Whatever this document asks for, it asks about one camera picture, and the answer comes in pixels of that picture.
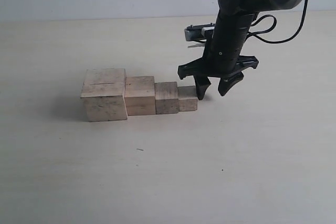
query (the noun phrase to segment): table surface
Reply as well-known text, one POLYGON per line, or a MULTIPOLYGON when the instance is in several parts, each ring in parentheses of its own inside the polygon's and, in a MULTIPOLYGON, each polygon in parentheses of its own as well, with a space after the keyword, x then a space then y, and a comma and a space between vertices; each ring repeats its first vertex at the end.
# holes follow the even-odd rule
POLYGON ((336 223, 335 14, 251 38, 258 69, 197 112, 106 123, 86 122, 87 69, 193 84, 183 29, 215 17, 0 23, 0 223, 336 223))

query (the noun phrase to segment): small wooden cube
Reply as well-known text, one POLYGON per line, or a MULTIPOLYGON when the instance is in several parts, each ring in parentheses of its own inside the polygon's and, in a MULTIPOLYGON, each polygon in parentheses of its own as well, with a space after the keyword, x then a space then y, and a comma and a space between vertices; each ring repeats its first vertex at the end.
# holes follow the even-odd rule
POLYGON ((198 102, 196 86, 179 87, 178 90, 179 111, 196 111, 198 102))
POLYGON ((159 82, 155 84, 155 106, 157 114, 177 114, 179 95, 177 82, 159 82))
POLYGON ((90 122, 127 119, 125 69, 88 70, 81 99, 90 122))
POLYGON ((127 77, 125 103, 128 115, 155 115, 154 77, 127 77))

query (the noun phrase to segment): wooden cube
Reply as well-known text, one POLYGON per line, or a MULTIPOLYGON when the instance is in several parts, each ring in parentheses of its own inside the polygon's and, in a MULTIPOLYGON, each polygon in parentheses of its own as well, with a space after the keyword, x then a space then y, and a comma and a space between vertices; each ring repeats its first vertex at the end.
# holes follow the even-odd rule
POLYGON ((88 70, 81 99, 90 122, 127 119, 125 69, 88 70))
POLYGON ((155 115, 154 77, 127 77, 125 103, 128 115, 155 115))
POLYGON ((196 86, 179 87, 178 90, 179 111, 196 111, 198 102, 196 86))
POLYGON ((155 84, 155 106, 157 114, 178 113, 177 82, 159 82, 155 84))

